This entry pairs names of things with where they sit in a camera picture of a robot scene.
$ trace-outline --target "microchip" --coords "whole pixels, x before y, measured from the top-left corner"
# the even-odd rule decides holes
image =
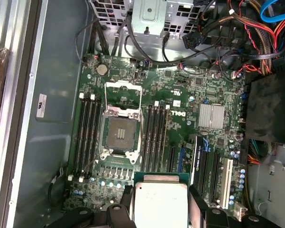
[[[133,150],[137,120],[110,117],[107,147],[120,150]]]
[[[224,146],[224,139],[217,139],[218,146]]]
[[[166,71],[165,71],[165,77],[171,77],[171,76],[172,76],[172,72],[166,70]]]
[[[195,83],[196,85],[202,85],[202,78],[196,78],[196,83]]]

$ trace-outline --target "blue cable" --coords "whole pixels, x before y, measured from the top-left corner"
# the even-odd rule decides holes
[[[265,10],[270,6],[272,5],[273,3],[277,2],[278,0],[267,0],[263,5],[262,7],[260,8],[260,17],[261,19],[266,22],[266,23],[275,23],[275,22],[279,22],[279,21],[282,21],[282,20],[285,20],[285,14],[282,14],[282,15],[278,15],[278,16],[275,16],[275,17],[266,17],[264,15],[264,12]]]

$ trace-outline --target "white label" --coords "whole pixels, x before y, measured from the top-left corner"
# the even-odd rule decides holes
[[[173,107],[180,107],[181,101],[173,100]]]
[[[45,110],[46,110],[46,95],[40,94],[38,107],[37,107],[37,118],[43,118]]]
[[[183,116],[185,117],[185,112],[173,111],[171,110],[172,115]]]

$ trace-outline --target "blue pcie slot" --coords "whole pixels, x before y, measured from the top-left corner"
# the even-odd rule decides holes
[[[181,147],[180,155],[179,155],[179,162],[178,162],[178,172],[181,172],[182,170],[182,163],[184,161],[184,152],[185,152],[184,147]]]

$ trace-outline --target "sticker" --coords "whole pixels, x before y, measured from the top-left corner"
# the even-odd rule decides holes
[[[37,118],[43,118],[46,110],[46,95],[40,94],[37,108]]]
[[[173,107],[180,107],[181,101],[173,100]]]

